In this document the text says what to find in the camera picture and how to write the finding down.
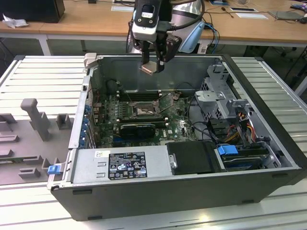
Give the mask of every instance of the warning label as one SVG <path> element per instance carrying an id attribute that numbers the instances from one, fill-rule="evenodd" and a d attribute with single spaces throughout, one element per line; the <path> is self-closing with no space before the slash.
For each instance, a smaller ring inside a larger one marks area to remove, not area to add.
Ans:
<path id="1" fill-rule="evenodd" d="M 145 152 L 109 154 L 110 180 L 147 177 Z"/>

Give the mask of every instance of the desktop computer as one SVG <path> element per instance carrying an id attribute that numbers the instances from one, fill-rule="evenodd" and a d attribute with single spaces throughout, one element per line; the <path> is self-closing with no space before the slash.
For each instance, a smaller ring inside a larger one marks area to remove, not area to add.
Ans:
<path id="1" fill-rule="evenodd" d="M 58 23 L 64 14 L 63 0 L 0 0 L 0 18 L 3 14 L 13 19 Z"/>

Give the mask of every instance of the screw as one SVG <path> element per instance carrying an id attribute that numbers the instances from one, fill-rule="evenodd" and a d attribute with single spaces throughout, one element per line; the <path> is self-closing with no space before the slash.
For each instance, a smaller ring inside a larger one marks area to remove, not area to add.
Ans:
<path id="1" fill-rule="evenodd" d="M 177 168 L 177 164 L 175 163 L 175 162 L 170 162 L 170 165 L 171 165 L 171 168 L 172 169 L 175 169 L 175 168 Z"/>

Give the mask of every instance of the wooden desk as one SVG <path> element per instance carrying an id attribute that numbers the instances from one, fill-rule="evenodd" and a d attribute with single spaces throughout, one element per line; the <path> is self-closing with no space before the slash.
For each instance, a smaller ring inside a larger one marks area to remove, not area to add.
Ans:
<path id="1" fill-rule="evenodd" d="M 39 29 L 44 23 L 32 22 L 25 27 L 16 27 L 15 29 L 8 27 L 4 23 L 0 23 L 0 33 L 22 33 L 22 34 L 39 34 Z"/>
<path id="2" fill-rule="evenodd" d="M 258 11 L 288 11 L 294 1 L 288 0 L 250 0 L 249 7 Z M 31 23 L 29 27 L 11 29 L 1 24 L 0 37 L 36 38 L 39 40 L 44 55 L 50 55 L 48 39 L 71 40 L 111 40 L 125 41 L 128 21 L 132 12 L 111 11 L 112 3 L 87 1 L 74 2 L 65 0 L 65 13 L 59 23 Z M 223 13 L 221 7 L 206 2 L 206 11 L 211 12 L 213 24 L 220 33 L 220 44 L 258 45 L 258 46 L 293 46 L 304 47 L 307 44 L 307 25 L 287 23 L 275 20 L 268 13 L 269 19 L 245 19 Z M 206 46 L 212 40 L 212 32 L 206 30 L 201 35 L 201 43 Z"/>
<path id="3" fill-rule="evenodd" d="M 248 5 L 250 8 L 255 8 L 259 12 L 267 11 L 289 11 L 291 2 L 285 0 L 251 0 Z M 232 13 L 234 18 L 228 13 L 214 14 L 216 12 L 224 12 L 221 8 L 216 8 L 210 4 L 207 4 L 206 11 L 212 12 L 214 27 L 220 33 L 220 43 L 225 41 L 244 41 L 249 42 L 273 42 L 273 43 L 301 43 L 303 46 L 307 44 L 307 26 L 299 22 L 292 23 L 293 21 L 285 22 L 282 20 L 275 20 L 269 13 L 261 13 L 268 19 L 250 19 L 239 18 L 235 13 Z M 301 15 L 304 15 L 302 11 L 295 11 Z M 205 20 L 210 22 L 210 17 L 206 13 Z M 202 38 L 210 38 L 211 31 L 205 31 L 202 33 Z"/>
<path id="4" fill-rule="evenodd" d="M 112 3 L 64 1 L 65 13 L 59 23 L 45 23 L 42 34 L 127 36 L 132 12 L 111 11 Z"/>

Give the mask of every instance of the metal slotted surface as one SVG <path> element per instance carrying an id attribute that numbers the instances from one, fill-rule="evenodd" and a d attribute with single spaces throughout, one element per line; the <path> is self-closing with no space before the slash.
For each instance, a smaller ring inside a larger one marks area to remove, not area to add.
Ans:
<path id="1" fill-rule="evenodd" d="M 0 190 L 0 197 L 5 197 L 0 200 L 0 227 L 8 230 L 41 230 L 54 226 L 88 230 L 305 230 L 306 193 L 304 179 L 277 189 L 257 204 L 78 222 L 45 186 L 16 188 Z"/>
<path id="2" fill-rule="evenodd" d="M 0 111 L 16 120 L 29 119 L 20 108 L 24 98 L 36 98 L 37 108 L 48 118 L 69 114 L 74 118 L 86 73 L 83 56 L 26 56 L 17 61 L 0 86 Z"/>
<path id="3" fill-rule="evenodd" d="M 253 57 L 233 57 L 233 60 L 302 152 L 307 154 L 307 110 L 305 103 L 265 62 L 257 61 Z M 234 87 L 241 98 L 245 98 L 236 83 Z"/>

